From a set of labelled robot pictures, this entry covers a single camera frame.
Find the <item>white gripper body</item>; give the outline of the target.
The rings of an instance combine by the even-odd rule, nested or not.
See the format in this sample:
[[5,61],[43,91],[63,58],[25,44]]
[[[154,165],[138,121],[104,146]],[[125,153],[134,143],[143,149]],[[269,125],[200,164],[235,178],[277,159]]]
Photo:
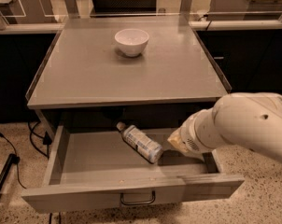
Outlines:
[[180,132],[182,144],[193,153],[207,153],[224,145],[212,118],[212,109],[203,109],[189,116]]

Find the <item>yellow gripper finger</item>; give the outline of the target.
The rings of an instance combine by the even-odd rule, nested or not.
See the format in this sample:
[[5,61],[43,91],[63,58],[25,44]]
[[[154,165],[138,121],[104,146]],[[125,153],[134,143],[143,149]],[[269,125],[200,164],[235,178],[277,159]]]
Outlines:
[[189,150],[187,149],[186,145],[183,143],[180,130],[177,129],[173,131],[170,136],[168,137],[167,141],[178,151],[181,153],[188,153]]

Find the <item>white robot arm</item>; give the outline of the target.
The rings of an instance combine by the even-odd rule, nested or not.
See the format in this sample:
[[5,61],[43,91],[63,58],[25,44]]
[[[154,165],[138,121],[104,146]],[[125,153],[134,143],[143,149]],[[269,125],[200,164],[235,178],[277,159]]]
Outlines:
[[227,94],[189,116],[168,142],[185,154],[238,145],[282,163],[282,95]]

